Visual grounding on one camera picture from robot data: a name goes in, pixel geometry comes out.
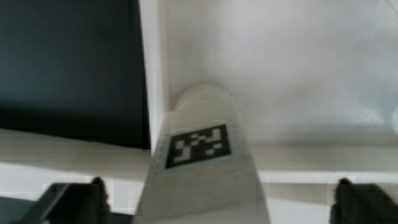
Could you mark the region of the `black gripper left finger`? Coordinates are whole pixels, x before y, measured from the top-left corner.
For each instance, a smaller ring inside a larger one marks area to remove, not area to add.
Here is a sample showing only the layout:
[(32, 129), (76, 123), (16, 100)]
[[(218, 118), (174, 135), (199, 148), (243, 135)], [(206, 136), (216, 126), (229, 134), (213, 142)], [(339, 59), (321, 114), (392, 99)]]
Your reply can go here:
[(19, 224), (110, 224), (105, 182), (55, 183), (28, 209)]

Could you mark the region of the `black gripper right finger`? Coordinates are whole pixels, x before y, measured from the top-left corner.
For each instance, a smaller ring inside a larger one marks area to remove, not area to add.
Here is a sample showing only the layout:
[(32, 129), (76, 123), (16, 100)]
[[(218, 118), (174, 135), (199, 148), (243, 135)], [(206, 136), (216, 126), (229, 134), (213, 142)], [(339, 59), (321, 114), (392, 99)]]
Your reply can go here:
[(328, 224), (398, 224), (398, 203), (375, 184), (339, 180)]

